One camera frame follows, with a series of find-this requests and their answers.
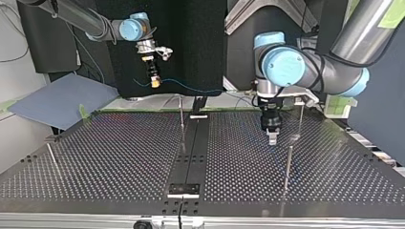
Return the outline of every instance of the power cord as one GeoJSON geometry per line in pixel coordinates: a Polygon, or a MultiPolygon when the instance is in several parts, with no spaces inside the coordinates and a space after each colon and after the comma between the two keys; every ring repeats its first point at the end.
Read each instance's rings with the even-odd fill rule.
{"type": "MultiPolygon", "coordinates": [[[[147,84],[141,84],[141,83],[139,83],[135,78],[133,78],[133,80],[134,80],[134,82],[136,82],[136,83],[137,83],[139,86],[141,86],[142,88],[149,87],[149,86],[152,84],[151,82],[149,82],[149,83],[147,83],[147,84]]],[[[187,85],[185,85],[185,84],[183,84],[183,83],[180,83],[180,81],[178,81],[178,80],[176,80],[176,79],[172,79],[172,78],[163,79],[161,82],[163,82],[163,83],[164,83],[164,82],[177,83],[177,84],[179,84],[180,86],[184,87],[185,89],[188,89],[188,90],[190,90],[190,91],[194,91],[194,92],[197,92],[197,93],[201,93],[201,94],[225,93],[224,90],[208,90],[208,91],[203,91],[203,90],[195,89],[195,88],[189,87],[189,86],[187,86],[187,85]]]]}

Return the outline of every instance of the white cable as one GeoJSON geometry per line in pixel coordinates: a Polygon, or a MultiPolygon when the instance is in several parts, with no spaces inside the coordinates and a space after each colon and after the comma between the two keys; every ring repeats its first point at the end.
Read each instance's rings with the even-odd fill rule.
{"type": "Polygon", "coordinates": [[[105,84],[105,77],[104,73],[102,72],[101,68],[98,66],[96,61],[93,59],[92,55],[89,53],[89,51],[86,49],[86,47],[81,43],[81,41],[78,39],[78,37],[75,35],[75,33],[72,31],[71,27],[69,24],[66,22],[66,26],[68,27],[69,31],[71,32],[72,36],[75,38],[77,43],[83,48],[83,50],[89,55],[90,59],[93,61],[93,63],[96,65],[98,71],[100,72],[101,78],[102,78],[102,83],[105,84]]]}

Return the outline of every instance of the metal bracket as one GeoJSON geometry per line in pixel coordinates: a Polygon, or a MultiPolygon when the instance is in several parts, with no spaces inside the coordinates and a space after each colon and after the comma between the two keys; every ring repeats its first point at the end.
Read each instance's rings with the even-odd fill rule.
{"type": "Polygon", "coordinates": [[[170,184],[168,198],[199,198],[200,184],[170,184]]]}
{"type": "Polygon", "coordinates": [[[208,114],[201,111],[205,107],[207,97],[197,97],[194,100],[193,111],[191,112],[190,119],[204,119],[208,118],[208,114]]]}
{"type": "MultiPolygon", "coordinates": [[[[297,25],[301,26],[306,3],[304,0],[240,0],[225,18],[225,32],[230,35],[237,30],[255,11],[273,6],[283,10],[297,25]]],[[[303,30],[309,32],[318,24],[313,14],[307,9],[303,30]]]]}

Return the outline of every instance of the yellow label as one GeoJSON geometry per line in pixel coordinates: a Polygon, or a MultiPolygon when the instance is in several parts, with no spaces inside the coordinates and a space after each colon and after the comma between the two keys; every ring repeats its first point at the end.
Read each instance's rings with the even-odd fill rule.
{"type": "Polygon", "coordinates": [[[384,17],[381,19],[379,28],[395,29],[402,18],[405,17],[405,0],[394,0],[384,17]]]}

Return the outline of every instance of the gray panel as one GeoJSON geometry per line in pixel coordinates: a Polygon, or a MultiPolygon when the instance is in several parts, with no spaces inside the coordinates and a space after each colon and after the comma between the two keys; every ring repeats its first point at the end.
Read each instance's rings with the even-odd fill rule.
{"type": "Polygon", "coordinates": [[[349,125],[405,165],[405,25],[380,62],[370,67],[371,79],[359,95],[349,125]]]}

